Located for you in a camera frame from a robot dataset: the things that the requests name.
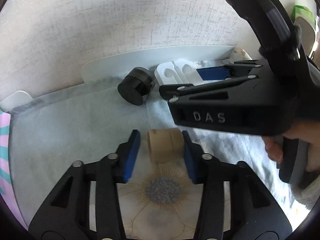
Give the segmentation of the person's right hand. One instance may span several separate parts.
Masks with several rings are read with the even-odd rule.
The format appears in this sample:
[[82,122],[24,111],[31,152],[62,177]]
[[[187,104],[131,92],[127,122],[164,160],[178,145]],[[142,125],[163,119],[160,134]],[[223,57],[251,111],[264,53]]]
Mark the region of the person's right hand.
[[[306,172],[319,172],[320,124],[316,121],[297,120],[281,135],[287,139],[299,139],[309,144]],[[276,137],[262,137],[268,157],[277,163],[283,161],[283,141]]]

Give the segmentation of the white fleece sleeve forearm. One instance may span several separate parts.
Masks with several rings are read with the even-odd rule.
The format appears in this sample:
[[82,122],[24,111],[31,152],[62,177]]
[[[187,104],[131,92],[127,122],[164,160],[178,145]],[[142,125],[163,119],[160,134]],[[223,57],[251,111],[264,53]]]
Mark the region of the white fleece sleeve forearm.
[[291,192],[300,204],[311,210],[316,204],[320,195],[320,178],[319,176],[309,184],[305,189],[299,188],[297,185],[291,186]]

